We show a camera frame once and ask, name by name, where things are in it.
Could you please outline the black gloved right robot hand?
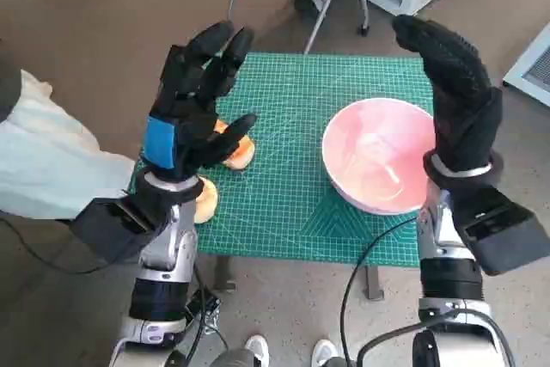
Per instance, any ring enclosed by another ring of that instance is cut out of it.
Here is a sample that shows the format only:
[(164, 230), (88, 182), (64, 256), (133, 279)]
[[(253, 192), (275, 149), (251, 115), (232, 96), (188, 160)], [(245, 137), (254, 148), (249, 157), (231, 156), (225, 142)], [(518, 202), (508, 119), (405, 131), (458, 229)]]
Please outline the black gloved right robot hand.
[(433, 91), (436, 153), (453, 172), (485, 167), (503, 117), (478, 49), (445, 26), (411, 15), (392, 21), (396, 41), (423, 59)]

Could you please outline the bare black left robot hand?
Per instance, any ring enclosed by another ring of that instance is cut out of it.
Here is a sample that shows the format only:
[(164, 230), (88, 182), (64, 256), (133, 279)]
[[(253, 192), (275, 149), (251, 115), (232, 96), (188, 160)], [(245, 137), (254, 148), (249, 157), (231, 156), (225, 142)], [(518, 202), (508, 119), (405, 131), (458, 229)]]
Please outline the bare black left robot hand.
[(144, 132), (142, 158), (159, 179), (181, 181), (225, 161), (254, 126), (246, 113), (216, 132), (217, 99), (235, 85), (254, 39), (251, 28), (220, 21), (168, 50)]

